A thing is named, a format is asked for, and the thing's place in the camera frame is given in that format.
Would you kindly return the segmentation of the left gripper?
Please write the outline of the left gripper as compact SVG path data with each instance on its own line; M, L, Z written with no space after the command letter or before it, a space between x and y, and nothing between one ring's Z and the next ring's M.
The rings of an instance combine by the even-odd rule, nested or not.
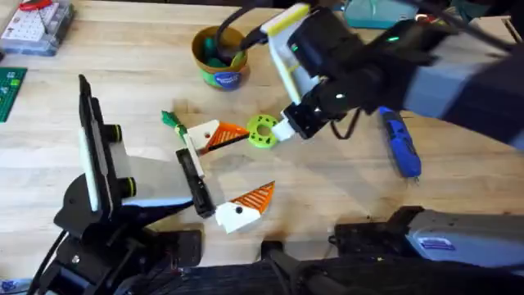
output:
M247 139L249 131L220 120L187 130L199 155ZM54 223L76 238L102 238L121 228L141 229L193 207L215 214L227 234L257 221L268 209L275 182L215 206L197 169L197 155L181 148L174 161L130 156L122 141L79 139L83 173L65 191Z

